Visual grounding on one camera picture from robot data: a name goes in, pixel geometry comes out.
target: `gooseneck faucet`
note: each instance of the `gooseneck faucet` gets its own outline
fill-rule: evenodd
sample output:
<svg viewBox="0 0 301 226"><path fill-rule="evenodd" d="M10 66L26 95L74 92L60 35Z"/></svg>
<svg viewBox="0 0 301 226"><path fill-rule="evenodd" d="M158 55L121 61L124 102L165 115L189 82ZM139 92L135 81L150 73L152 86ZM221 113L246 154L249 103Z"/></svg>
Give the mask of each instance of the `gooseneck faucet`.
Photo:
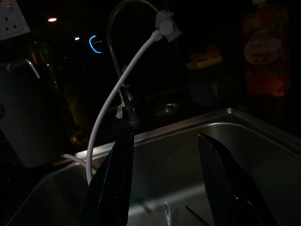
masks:
<svg viewBox="0 0 301 226"><path fill-rule="evenodd" d="M159 10L153 6L152 4L150 4L148 1L146 0L125 0L121 3L119 3L111 12L107 25L106 25L106 40L107 40L107 44L108 44L108 48L109 48L109 52L110 55L112 57L113 63L114 63L114 67L115 67L115 72L117 74L118 79L121 77L122 75L122 71L121 68L119 66L115 51L113 49L113 44L112 44L112 25L114 23L115 17L118 14L118 12L123 9L124 7L131 5L131 4L135 4L135 3L142 3L146 6L149 6L152 10L154 10L157 13L159 13ZM132 103L132 101L129 99L128 94L127 94L127 88L126 86L122 86L122 88L120 89L123 101L124 101L124 105L125 105L125 109L126 112L129 116L129 121L130 123L136 123L138 122L138 117L135 111L135 107Z"/></svg>

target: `kitchen sink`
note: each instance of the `kitchen sink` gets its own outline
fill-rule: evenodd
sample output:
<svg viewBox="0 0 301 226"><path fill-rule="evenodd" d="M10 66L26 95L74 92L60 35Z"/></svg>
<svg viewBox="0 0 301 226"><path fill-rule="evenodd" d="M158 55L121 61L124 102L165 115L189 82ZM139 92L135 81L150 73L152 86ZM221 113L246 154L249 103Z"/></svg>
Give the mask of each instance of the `kitchen sink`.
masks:
<svg viewBox="0 0 301 226"><path fill-rule="evenodd" d="M251 176L280 226L301 225L301 140L235 109L221 109L135 136L128 226L214 226L198 153L198 133L221 141ZM95 148L98 167L113 143ZM77 153L84 159L86 151ZM45 175L8 225L74 226L87 191L73 163Z"/></svg>

